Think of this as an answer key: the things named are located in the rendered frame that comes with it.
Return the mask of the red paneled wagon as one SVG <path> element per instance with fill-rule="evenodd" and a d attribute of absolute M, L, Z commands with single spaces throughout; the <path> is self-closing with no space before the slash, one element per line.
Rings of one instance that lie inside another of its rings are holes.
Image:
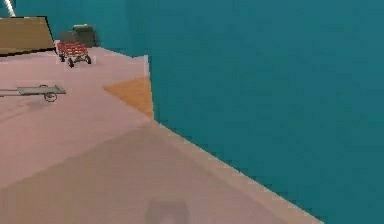
<path fill-rule="evenodd" d="M 78 62 L 92 63 L 87 47 L 81 42 L 60 41 L 57 43 L 56 50 L 60 61 L 66 62 L 70 68 L 73 68 Z"/>

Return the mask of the dark green bin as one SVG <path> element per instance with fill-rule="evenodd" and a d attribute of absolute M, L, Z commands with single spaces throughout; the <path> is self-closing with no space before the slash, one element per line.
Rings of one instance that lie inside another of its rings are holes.
<path fill-rule="evenodd" d="M 96 46 L 95 30 L 91 25 L 74 25 L 73 31 L 76 33 L 78 41 L 85 44 L 87 48 Z"/>

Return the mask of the dark grey box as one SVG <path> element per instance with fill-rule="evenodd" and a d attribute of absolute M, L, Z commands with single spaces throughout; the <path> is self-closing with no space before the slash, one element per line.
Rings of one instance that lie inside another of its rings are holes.
<path fill-rule="evenodd" d="M 65 31 L 59 35 L 61 42 L 77 42 L 78 36 L 74 31 Z"/>

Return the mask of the grey flat cart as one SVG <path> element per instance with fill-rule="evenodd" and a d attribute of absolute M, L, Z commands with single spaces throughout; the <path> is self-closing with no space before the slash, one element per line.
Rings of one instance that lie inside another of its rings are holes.
<path fill-rule="evenodd" d="M 42 96 L 46 102 L 53 103 L 59 95 L 65 95 L 66 90 L 57 85 L 39 85 L 34 87 L 16 87 L 13 89 L 0 89 L 0 97 Z"/>

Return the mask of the brown board with black edge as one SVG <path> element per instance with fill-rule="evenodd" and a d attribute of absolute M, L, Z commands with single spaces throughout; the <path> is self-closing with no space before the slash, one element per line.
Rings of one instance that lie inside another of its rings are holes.
<path fill-rule="evenodd" d="M 0 57 L 54 50 L 46 16 L 0 18 Z"/>

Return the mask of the white pole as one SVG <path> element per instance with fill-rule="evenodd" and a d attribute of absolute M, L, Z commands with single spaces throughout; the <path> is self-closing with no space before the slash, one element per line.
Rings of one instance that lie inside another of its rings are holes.
<path fill-rule="evenodd" d="M 14 8 L 13 8 L 12 1 L 11 0 L 3 0 L 3 3 L 5 5 L 5 7 L 7 8 L 9 16 L 10 17 L 15 17 L 16 14 L 15 14 L 15 11 L 14 11 Z"/>

